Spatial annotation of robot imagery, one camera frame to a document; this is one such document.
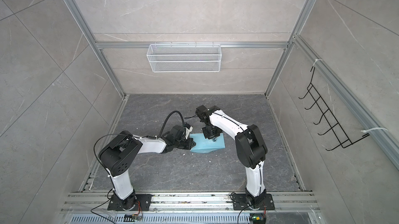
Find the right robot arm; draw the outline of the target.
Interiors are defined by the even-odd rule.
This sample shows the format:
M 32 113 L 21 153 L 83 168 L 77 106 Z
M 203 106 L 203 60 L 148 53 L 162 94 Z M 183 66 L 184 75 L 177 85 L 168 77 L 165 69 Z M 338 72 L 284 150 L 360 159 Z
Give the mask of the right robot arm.
M 201 105 L 195 114 L 205 124 L 202 128 L 205 138 L 215 139 L 225 132 L 235 140 L 238 159 L 246 170 L 247 202 L 252 207 L 261 204 L 267 194 L 263 169 L 268 149 L 258 126 L 242 124 L 217 106 Z

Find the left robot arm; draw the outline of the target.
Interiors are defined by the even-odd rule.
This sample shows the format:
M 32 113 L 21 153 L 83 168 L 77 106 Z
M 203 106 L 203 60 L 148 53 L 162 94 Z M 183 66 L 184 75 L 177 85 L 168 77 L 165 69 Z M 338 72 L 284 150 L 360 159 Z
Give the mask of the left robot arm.
M 184 126 L 174 126 L 171 131 L 158 137 L 140 137 L 126 130 L 116 135 L 96 154 L 96 159 L 107 171 L 113 184 L 112 203 L 119 204 L 122 210 L 138 207 L 128 172 L 135 157 L 142 153 L 168 153 L 173 149 L 190 150 L 196 146 L 190 137 L 192 129 L 191 125 L 185 123 Z

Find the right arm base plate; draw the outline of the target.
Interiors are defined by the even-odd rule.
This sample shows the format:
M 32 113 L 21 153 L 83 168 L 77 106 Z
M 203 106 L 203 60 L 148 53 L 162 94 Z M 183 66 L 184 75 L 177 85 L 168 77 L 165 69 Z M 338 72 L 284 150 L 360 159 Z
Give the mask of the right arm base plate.
M 234 210 L 275 210 L 272 195 L 268 193 L 253 198 L 250 194 L 233 192 L 229 197 Z

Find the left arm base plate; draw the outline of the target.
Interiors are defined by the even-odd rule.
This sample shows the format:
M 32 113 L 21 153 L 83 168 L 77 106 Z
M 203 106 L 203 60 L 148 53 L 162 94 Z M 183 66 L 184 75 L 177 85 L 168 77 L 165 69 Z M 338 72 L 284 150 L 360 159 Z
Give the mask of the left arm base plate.
M 152 200 L 151 194 L 133 194 L 121 200 L 117 195 L 111 197 L 107 210 L 114 211 L 148 211 Z

